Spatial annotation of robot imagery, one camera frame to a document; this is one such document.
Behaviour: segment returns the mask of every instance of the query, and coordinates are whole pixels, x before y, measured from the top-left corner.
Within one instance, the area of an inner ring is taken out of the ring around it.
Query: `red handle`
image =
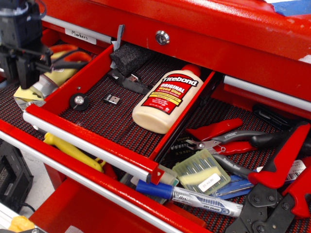
[[[261,183],[268,188],[282,187],[309,129],[310,124],[307,122],[302,122],[292,129],[262,171],[249,174],[248,180],[252,184]]]
[[[240,118],[234,118],[223,120],[221,122],[213,123],[207,126],[202,126],[197,129],[186,129],[186,132],[199,139],[199,141],[204,142],[210,140],[213,137],[222,135],[225,132],[240,127],[242,124],[243,121]]]
[[[76,51],[64,58],[65,62],[90,62],[92,57],[85,52]]]
[[[244,141],[229,142],[225,145],[220,144],[219,146],[215,146],[213,149],[223,155],[242,154],[252,150],[257,150],[257,148],[251,146],[249,142]]]
[[[297,179],[282,193],[282,195],[290,194],[295,200],[295,206],[292,213],[298,217],[310,217],[309,205],[306,197],[310,198],[311,194],[311,166],[306,168]]]

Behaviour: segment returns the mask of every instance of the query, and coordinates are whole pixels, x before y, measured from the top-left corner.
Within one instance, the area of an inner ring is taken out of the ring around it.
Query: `barcode sticker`
[[[257,172],[260,172],[262,170],[262,166],[258,167],[256,169]],[[295,160],[293,162],[293,165],[288,172],[288,175],[286,177],[285,181],[293,181],[296,180],[296,178],[303,172],[303,170],[306,169],[305,164],[301,160]]]
[[[218,181],[220,181],[220,176],[217,173],[214,173],[206,180],[204,180],[202,183],[200,183],[198,187],[202,192],[205,192],[209,188],[211,188],[214,184],[216,184]]]

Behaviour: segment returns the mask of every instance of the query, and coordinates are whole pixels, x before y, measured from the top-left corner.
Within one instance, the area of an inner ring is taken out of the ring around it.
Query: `rubber drawer liner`
[[[23,112],[15,102],[13,95],[18,86],[8,86],[0,89],[0,119],[23,130],[24,132],[43,140],[43,136],[35,130],[31,124],[23,119]]]
[[[200,126],[209,125],[211,123],[216,123],[221,120],[233,119],[237,117],[239,117],[243,121],[243,125],[237,128],[239,130],[256,130],[264,131],[267,133],[272,133],[276,131],[273,126],[265,123],[263,120],[256,117],[253,113],[213,98],[210,98],[204,106],[199,107],[195,111],[195,113],[192,115],[191,119],[187,123],[186,128],[196,129]],[[189,135],[185,132],[182,132],[179,138],[187,136]],[[267,162],[268,158],[274,153],[274,151],[274,148],[259,149],[244,154],[231,155],[229,156],[229,158],[239,165],[242,165],[249,169],[255,169],[259,166],[263,166]],[[171,150],[162,160],[161,164],[166,167],[172,168],[177,162],[180,162],[189,157],[189,153],[194,152],[188,150],[187,148]],[[244,198],[245,196],[240,196],[229,199],[229,201],[243,204]],[[207,229],[214,233],[225,232],[226,228],[235,220],[235,218],[225,215],[219,215],[204,209],[183,205],[177,202],[175,204],[204,220],[207,223]],[[306,233],[309,232],[310,229],[311,222],[308,218],[302,220],[294,220],[290,228],[288,229],[288,232]]]
[[[150,85],[167,72],[180,70],[185,64],[184,61],[157,54],[136,73],[141,76],[144,85]],[[115,105],[104,102],[107,94],[120,98],[120,101]],[[86,95],[90,100],[87,109],[79,112],[68,108],[60,116],[145,157],[151,155],[163,135],[145,130],[133,122],[132,111],[143,98],[142,94],[118,86],[105,75]]]

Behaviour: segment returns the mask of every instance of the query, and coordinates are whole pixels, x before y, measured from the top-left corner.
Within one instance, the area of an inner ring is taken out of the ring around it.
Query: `marker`
[[[192,192],[184,188],[173,187],[164,183],[155,185],[139,180],[136,191],[231,217],[238,217],[243,207],[241,204]]]

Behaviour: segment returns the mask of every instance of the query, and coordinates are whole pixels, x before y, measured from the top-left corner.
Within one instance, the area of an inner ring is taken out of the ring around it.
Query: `yellow tool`
[[[105,161],[97,158],[96,160],[90,158],[86,154],[84,154],[82,151],[80,151],[78,148],[76,148],[74,145],[64,141],[63,139],[60,139],[59,137],[56,137],[55,135],[51,133],[46,133],[44,135],[44,141],[45,143],[56,146],[58,149],[60,149],[62,152],[66,153],[67,155],[79,160],[80,162],[100,171],[104,172],[103,166],[105,165]]]

